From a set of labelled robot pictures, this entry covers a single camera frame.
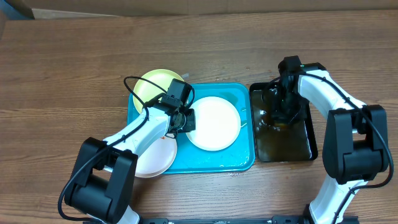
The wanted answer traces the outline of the white plate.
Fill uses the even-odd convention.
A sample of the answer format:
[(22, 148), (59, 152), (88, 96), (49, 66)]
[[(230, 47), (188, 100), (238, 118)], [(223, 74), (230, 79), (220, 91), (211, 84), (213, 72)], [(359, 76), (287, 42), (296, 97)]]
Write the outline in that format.
[(207, 96), (194, 102), (195, 130), (187, 133), (190, 142), (205, 151), (226, 149), (239, 136), (241, 118), (226, 99)]

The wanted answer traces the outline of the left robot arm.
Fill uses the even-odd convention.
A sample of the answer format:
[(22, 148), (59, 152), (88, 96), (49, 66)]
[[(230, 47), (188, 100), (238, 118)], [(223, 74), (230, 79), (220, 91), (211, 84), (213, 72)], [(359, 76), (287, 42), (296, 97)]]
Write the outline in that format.
[(195, 129), (194, 98), (191, 85), (173, 79), (120, 132), (86, 139), (58, 198), (59, 215), (83, 223), (140, 223), (129, 205), (138, 158), (161, 137)]

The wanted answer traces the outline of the yellow green sponge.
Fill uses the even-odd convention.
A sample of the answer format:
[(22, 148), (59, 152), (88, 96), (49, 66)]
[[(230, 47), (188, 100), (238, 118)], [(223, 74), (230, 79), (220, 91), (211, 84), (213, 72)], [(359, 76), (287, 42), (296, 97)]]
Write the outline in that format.
[(289, 126), (288, 123), (281, 121), (281, 120), (271, 120), (269, 122), (269, 125), (272, 127), (281, 128), (281, 129), (287, 128)]

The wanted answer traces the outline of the yellow-green plate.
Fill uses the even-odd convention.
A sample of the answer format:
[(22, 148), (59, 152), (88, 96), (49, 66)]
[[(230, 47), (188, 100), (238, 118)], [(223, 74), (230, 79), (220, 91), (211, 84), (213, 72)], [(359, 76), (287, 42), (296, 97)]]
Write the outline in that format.
[[(146, 74), (144, 74), (142, 78), (149, 80), (150, 82), (160, 86), (162, 89), (166, 91), (167, 96), (174, 96), (174, 98), (178, 98), (177, 93), (167, 93), (172, 83), (172, 80), (177, 79), (183, 82), (183, 78), (180, 75), (167, 69), (151, 70)], [(150, 101), (155, 96), (164, 93), (164, 91), (161, 90), (160, 88), (144, 80), (137, 81), (136, 85), (134, 86), (133, 92), (144, 103)]]

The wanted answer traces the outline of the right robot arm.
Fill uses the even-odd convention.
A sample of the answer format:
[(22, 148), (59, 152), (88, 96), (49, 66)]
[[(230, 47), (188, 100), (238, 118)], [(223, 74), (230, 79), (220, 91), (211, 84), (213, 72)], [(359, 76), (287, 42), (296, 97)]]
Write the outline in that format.
[(320, 63), (303, 64), (295, 55), (285, 57), (278, 71), (279, 77), (267, 85), (277, 89), (270, 112), (273, 122), (293, 125), (304, 119), (309, 103), (326, 119), (322, 155), (326, 177), (301, 222), (355, 221), (343, 215), (356, 193), (381, 188), (394, 174), (385, 109), (348, 94)]

